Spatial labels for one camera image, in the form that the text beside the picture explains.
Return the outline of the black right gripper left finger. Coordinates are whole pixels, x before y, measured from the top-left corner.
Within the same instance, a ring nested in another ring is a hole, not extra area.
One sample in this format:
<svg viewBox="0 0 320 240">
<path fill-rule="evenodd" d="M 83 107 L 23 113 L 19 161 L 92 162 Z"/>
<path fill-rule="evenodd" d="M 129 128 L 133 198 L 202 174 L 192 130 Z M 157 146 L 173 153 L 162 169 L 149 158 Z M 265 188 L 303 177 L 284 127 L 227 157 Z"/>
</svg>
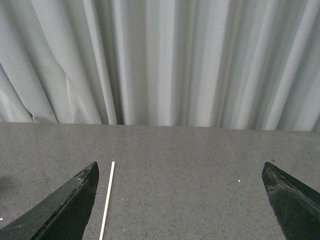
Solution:
<svg viewBox="0 0 320 240">
<path fill-rule="evenodd" d="M 2 240 L 81 240 L 95 203 L 99 167 L 92 162 L 0 230 Z"/>
</svg>

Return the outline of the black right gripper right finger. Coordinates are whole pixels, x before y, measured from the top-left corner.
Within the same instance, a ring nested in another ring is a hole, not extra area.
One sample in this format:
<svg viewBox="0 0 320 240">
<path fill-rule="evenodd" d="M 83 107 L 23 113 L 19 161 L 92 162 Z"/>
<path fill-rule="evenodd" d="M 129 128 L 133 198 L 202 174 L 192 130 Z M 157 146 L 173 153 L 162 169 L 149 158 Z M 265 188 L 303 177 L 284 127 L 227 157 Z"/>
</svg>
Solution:
<svg viewBox="0 0 320 240">
<path fill-rule="evenodd" d="M 261 174 L 277 222 L 287 240 L 320 238 L 320 193 L 265 162 Z"/>
</svg>

